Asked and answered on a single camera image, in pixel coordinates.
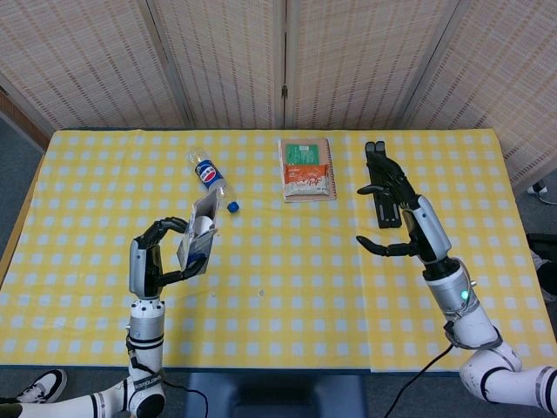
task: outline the yellow checkered tablecloth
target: yellow checkered tablecloth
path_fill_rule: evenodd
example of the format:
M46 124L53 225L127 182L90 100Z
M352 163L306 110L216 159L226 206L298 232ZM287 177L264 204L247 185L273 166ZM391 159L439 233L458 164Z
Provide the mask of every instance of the yellow checkered tablecloth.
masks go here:
M335 201L286 204L280 138L329 139ZM59 131L46 153L0 292L0 362L125 365L131 240L156 219L189 218L204 193L186 153L203 146L238 192L220 213L207 274L163 291L164 364L173 367L422 367L447 341L416 258L384 259L356 234L379 230L364 143L388 155L433 203L477 293L525 366L556 346L507 171L491 130ZM163 241L178 268L180 237ZM440 368L470 355L453 350Z

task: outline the black cable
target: black cable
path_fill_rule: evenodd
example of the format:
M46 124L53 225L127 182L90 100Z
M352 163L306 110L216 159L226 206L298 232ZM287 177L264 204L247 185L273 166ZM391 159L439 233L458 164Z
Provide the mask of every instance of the black cable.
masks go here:
M449 347L446 348L446 350L439 354L437 357L435 357L433 360L431 360L429 363L427 363L427 365L422 368L412 379L410 379L410 381L408 381L403 387L402 389L399 391L399 393L397 394L397 397L394 398L393 404L391 405L391 407L389 408L388 411L386 411L385 417L387 418L387 416L389 416L391 414L391 412L393 411L394 407L396 407L397 402L400 399L400 396L402 395L402 393L410 386L412 385L416 379L418 379L421 375L423 375L423 373L425 373L425 371L430 368L433 364L435 364L435 362L437 362L439 359L443 358L445 355L448 354L449 351L451 351L451 349L454 347L453 344L449 345Z
M557 206L557 202L550 202L549 200L545 200L541 197L541 195L538 193L538 199L540 200L541 203L543 203L544 205L550 205L550 206Z
M170 383L168 381L163 381L163 383L167 386L170 386L171 388L176 388L176 389L182 389L185 392L189 392L192 394L198 394L200 396L203 397L203 400L205 401L205 418L207 418L207 415L209 415L209 400L207 399L207 395L204 394L203 392L201 392L200 390L196 390L196 389L188 389L186 386L182 386L182 385L175 385L173 383Z

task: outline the robotic hand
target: robotic hand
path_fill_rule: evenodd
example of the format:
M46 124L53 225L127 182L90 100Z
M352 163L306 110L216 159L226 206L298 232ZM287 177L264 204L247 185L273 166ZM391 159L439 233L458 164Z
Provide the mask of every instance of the robotic hand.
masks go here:
M425 266L424 279L445 315L445 335L456 347L476 350L460 368L468 391L491 403L536 406L555 415L557 369L537 367L522 371L517 354L492 325L473 290L462 261L448 256L451 242L429 201L413 190L400 166L374 153L368 165L381 171L385 184L367 185L359 194L387 193L402 210L410 242L378 245L366 237L358 242L384 257L417 255Z
M131 242L130 292L138 299L131 304L126 327L129 377L102 392L68 401L0 405L0 416L110 418L119 411L130 411L137 418L160 415L164 408L164 302L159 296L164 286L197 275L206 257L193 261L183 272L163 273L158 244L169 230L184 233L187 226L180 218L161 219Z

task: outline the bottle label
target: bottle label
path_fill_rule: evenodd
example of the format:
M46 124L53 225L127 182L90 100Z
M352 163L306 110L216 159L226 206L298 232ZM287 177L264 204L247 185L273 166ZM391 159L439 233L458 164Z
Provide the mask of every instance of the bottle label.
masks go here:
M222 174L218 172L217 167L215 167L209 159L201 161L198 166L195 167L195 173L199 176L207 188L209 188L215 181L223 178Z

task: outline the black object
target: black object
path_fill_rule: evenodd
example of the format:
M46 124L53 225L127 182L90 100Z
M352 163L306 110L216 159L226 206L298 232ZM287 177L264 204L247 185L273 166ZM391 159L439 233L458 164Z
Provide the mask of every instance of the black object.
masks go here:
M201 392L200 390L197 389L188 389L186 386L182 386L182 385L175 385L174 383L170 383L168 381L163 381L163 383L166 386L170 386L171 388L175 388L175 389L182 389L183 391L185 391L187 394L198 394L199 396L201 396L203 398L203 402L205 402L205 415L203 415L204 418L207 418L209 416L209 400L207 399L207 395L204 394L203 392Z
M366 144L367 170L369 171L371 185L384 185L386 180L381 170L377 170L376 163L374 163L375 158L373 158L374 153L386 156L385 142L374 143L370 141ZM390 195L383 192L374 192L373 201L375 202L379 228L399 228L402 225L399 207Z
M423 276L426 281L436 281L456 273L459 268L460 263L456 259L445 257L436 263L426 264Z
M553 262L543 263L536 273L541 288L553 296L557 295L557 281L555 281L557 264Z
M400 255L419 255L425 262L435 261L436 255L433 251L429 240L421 230L418 221L414 218L412 210L419 208L419 195L416 194L412 185L406 178L406 175L395 161L389 159L383 152L367 152L367 166L370 172L377 173L381 184L366 185L358 190L358 194L372 194L375 202L381 197L388 197L399 209L403 209L410 242L403 244L391 244L390 246L381 246L374 243L370 239L361 235L357 236L358 242L370 253L381 255L383 257L400 256Z
M187 227L188 223L185 220L172 216L156 220L147 231L134 239L138 243L138 248L145 250L144 297L146 299L158 297L166 285L188 280L190 277L198 275L207 261L207 258L202 256L188 265L183 272L177 270L163 273L163 262L160 258L158 243L168 231L185 233Z
M23 407L18 403L0 405L0 416L3 418L17 418L22 412Z
M205 394L211 417L366 418L363 376L250 370L192 373L185 385ZM204 416L199 394L188 394L183 418Z
M164 397L161 394L148 396L138 406L137 418L152 418L159 416L164 409Z
M528 245L544 260L557 263L557 235L549 233L527 233Z
M451 344L449 345L449 347L446 348L446 350L439 354L437 357L435 357L433 360L431 360L429 363L427 363L427 365L422 368L412 379L410 379L403 387L402 389L399 391L399 393L397 394L397 397L394 398L393 404L391 405L391 407L389 408L388 411L386 411L386 414L384 416L384 418L387 418L391 412L393 411L394 407L397 406L397 403L400 399L400 396L402 395L402 393L410 386L412 385L416 379L418 379L421 375L423 375L423 373L425 373L425 371L430 368L433 364L435 364L435 362L437 362L439 359L443 358L444 356L446 356L448 354L449 351L451 351L451 349L453 349L454 345Z

